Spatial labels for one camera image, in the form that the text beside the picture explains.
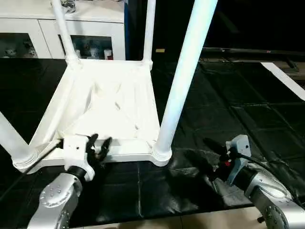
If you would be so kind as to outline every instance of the white countertop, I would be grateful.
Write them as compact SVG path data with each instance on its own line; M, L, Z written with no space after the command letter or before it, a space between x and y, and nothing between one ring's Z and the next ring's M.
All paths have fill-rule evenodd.
M124 1L79 0L66 20L124 23ZM55 19L50 0L0 0L0 18Z

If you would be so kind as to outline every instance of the glass cabinet door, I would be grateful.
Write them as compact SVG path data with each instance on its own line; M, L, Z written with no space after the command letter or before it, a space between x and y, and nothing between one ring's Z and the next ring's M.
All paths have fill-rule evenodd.
M65 52L60 35L59 39ZM111 37L71 35L71 39L79 58L113 60Z
M54 59L65 58L55 20L39 20ZM82 59L125 60L124 23L66 21L77 55Z
M0 33L1 58L38 58L28 33Z
M0 58L51 58L37 19L0 18Z

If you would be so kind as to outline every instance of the robotic arm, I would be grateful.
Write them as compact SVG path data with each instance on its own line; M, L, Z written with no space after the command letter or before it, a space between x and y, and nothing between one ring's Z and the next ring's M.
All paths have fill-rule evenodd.
M97 135L90 138L71 135L64 139L65 172L48 184L39 196L39 206L28 229L67 229L85 182L94 178L96 168L106 157L111 138L94 148Z
M218 146L210 139L204 141L220 154L219 167L209 176L210 180L218 177L243 190L262 213L269 229L305 228L305 211L294 202L287 188L265 171L247 167L248 160L242 157L251 156L248 136L239 135L226 142L226 147Z

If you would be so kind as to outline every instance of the electrical wire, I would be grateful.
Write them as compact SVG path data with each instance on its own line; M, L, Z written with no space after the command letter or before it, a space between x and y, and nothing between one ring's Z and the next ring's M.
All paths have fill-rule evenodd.
M56 146L51 148L48 152L46 152L42 157L40 157L33 165L28 167L15 181L14 183L5 190L5 192L0 197L0 202L4 200L4 198L9 194L9 192L30 172L39 162L41 162L46 156L48 156L54 149L60 147L62 145L62 141L60 141Z
M235 153L237 157L242 157L248 161L251 161L257 165L259 165L260 167L262 167L263 169L267 170L269 173L271 173L276 179L278 179L282 184L284 184L284 182L281 181L281 179L278 178L278 176L265 164L263 164L262 162L256 160L253 157L250 156L246 156L240 153ZM289 186L286 186L286 189L290 192L291 196L293 197L294 201L296 202L297 205L299 205L301 208L305 209L303 203L300 201L299 197L297 196L296 192L294 190L292 190Z

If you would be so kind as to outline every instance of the black tablecloth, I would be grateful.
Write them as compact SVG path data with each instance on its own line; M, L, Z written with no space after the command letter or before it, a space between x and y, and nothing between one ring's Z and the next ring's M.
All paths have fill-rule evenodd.
M155 62L152 82L161 121L176 63ZM1 59L0 110L29 142L66 68L64 60ZM305 103L259 63L198 64L165 167L114 163L84 187L71 227L250 206L237 187L213 183L197 169L218 156L204 145L247 134L252 156L305 200ZM196 160L189 160L189 155ZM0 193L20 172L0 149ZM63 167L28 175L0 203L0 228L26 228L41 190Z

